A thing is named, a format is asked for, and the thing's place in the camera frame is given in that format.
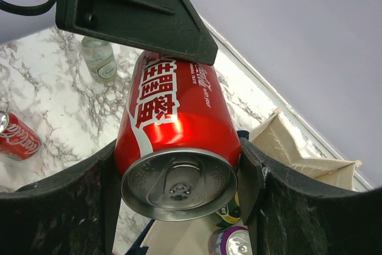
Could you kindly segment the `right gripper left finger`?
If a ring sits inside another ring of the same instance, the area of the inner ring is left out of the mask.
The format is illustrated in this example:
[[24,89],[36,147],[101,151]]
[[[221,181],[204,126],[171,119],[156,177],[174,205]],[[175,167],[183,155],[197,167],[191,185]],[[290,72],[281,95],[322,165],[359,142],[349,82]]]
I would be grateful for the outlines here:
[[115,142],[1,193],[1,254],[111,254],[121,203]]

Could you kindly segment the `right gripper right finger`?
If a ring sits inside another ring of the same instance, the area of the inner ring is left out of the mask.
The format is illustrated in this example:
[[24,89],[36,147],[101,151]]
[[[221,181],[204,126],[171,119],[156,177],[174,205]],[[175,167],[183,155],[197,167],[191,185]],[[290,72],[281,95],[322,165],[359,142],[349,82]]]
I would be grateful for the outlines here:
[[241,139],[238,197],[254,254],[380,254],[381,189],[312,179]]

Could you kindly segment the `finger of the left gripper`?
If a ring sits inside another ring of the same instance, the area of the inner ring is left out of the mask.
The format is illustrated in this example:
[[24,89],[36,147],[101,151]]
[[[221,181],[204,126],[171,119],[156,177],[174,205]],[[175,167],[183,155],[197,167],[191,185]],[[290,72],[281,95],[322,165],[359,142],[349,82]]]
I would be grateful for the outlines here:
[[190,0],[57,0],[56,25],[207,65],[218,50]]

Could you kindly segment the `green glass bottle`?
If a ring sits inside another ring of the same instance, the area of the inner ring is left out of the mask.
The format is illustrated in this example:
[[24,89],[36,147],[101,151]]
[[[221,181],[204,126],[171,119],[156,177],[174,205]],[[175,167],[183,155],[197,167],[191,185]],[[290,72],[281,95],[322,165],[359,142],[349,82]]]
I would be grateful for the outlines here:
[[227,228],[236,224],[241,219],[238,193],[223,207],[214,213],[215,225]]

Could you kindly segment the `purple soda can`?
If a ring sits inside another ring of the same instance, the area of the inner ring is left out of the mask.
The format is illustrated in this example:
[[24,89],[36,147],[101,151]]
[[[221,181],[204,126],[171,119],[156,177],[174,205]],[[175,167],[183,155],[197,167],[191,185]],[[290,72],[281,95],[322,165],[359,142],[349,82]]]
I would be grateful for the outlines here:
[[213,255],[252,255],[248,229],[231,226],[216,230],[208,240],[208,251]]

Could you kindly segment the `beige canvas bag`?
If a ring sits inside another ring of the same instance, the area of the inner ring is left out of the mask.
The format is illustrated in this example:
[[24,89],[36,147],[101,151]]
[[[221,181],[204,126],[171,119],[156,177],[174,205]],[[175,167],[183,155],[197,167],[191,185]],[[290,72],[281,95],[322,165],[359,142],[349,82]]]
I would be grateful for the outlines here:
[[[353,189],[358,162],[305,157],[279,112],[250,131],[248,139],[289,168],[338,188]],[[139,214],[163,221],[215,213],[236,193],[241,150],[227,112],[197,109],[147,125],[125,112],[114,153],[122,199]]]

